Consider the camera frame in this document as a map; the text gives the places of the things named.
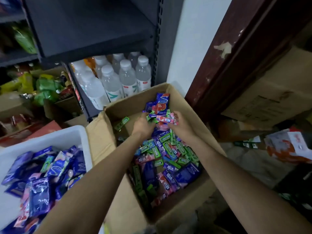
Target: person's left hand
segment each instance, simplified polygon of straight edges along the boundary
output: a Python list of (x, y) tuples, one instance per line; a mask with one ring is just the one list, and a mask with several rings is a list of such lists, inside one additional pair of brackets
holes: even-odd
[(151, 137), (156, 123), (148, 122), (146, 116), (148, 113), (142, 113), (142, 115), (135, 121), (133, 126), (132, 135), (139, 134), (142, 141)]

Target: water bottle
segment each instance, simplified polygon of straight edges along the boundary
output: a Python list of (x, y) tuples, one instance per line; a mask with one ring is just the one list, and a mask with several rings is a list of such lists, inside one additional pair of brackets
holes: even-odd
[(119, 71), (120, 82), (126, 97), (134, 95), (138, 92), (137, 79), (135, 78), (135, 70), (131, 66), (129, 60), (120, 61)]
[(92, 69), (85, 64), (84, 60), (74, 61), (72, 62), (72, 65), (75, 69), (75, 76), (78, 81), (78, 84), (81, 86), (82, 90), (85, 92), (85, 88), (84, 88), (85, 83), (83, 82), (83, 79), (81, 76), (86, 70), (92, 72)]
[(146, 56), (138, 57), (138, 64), (135, 68), (135, 74), (138, 82), (138, 91), (147, 90), (151, 87), (151, 66)]
[(120, 70), (120, 61), (126, 59), (123, 55), (123, 53), (115, 53), (113, 54), (113, 59), (112, 59), (112, 67), (116, 74), (119, 74)]
[(97, 110), (103, 110), (110, 101), (107, 97), (101, 80), (96, 78), (92, 71), (86, 70), (82, 75), (84, 82), (85, 94), (91, 100)]
[(131, 61), (132, 68), (135, 69), (138, 63), (138, 57), (141, 55), (140, 52), (131, 52), (128, 56), (128, 60)]
[(124, 98), (118, 75), (111, 65), (102, 67), (102, 84), (111, 102)]
[(99, 79), (102, 78), (102, 67), (105, 65), (110, 65), (110, 62), (106, 59), (106, 56), (94, 56), (94, 61), (96, 62), (96, 75)]

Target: wall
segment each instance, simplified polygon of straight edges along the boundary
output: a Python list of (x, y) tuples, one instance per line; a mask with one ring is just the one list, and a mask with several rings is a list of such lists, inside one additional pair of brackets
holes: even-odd
[(185, 97), (232, 0), (184, 0), (167, 83)]

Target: bottle label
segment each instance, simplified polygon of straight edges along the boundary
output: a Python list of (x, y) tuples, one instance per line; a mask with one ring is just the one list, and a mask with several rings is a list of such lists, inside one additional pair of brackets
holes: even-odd
[(126, 97), (134, 95), (138, 92), (138, 85), (136, 82), (135, 82), (135, 84), (130, 85), (130, 86), (122, 85), (122, 88), (124, 90), (124, 95)]
[(121, 92), (120, 92), (120, 90), (117, 90), (117, 91), (115, 91), (115, 92), (111, 92), (111, 91), (107, 91), (107, 90), (105, 90), (106, 91), (106, 93), (107, 93), (107, 96), (108, 96), (108, 98), (109, 98), (109, 100), (111, 101), (111, 102), (115, 102), (117, 99), (121, 99), (121, 98), (123, 98), (122, 96), (121, 96)]
[(138, 82), (138, 91), (142, 92), (143, 90), (147, 90), (151, 87), (151, 79), (148, 81), (140, 81), (137, 79)]
[(103, 95), (101, 97), (97, 97), (97, 98), (92, 98), (89, 97), (93, 106), (97, 109), (97, 110), (103, 110), (104, 106), (106, 106), (109, 103), (109, 100), (107, 98), (107, 95)]

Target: peeling paint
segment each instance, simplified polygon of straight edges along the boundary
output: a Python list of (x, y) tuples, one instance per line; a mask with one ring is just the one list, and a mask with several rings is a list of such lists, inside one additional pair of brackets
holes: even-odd
[(222, 51), (222, 54), (221, 54), (222, 59), (224, 59), (227, 54), (232, 52), (232, 45), (229, 42), (222, 43), (219, 46), (213, 46), (213, 47), (217, 50)]

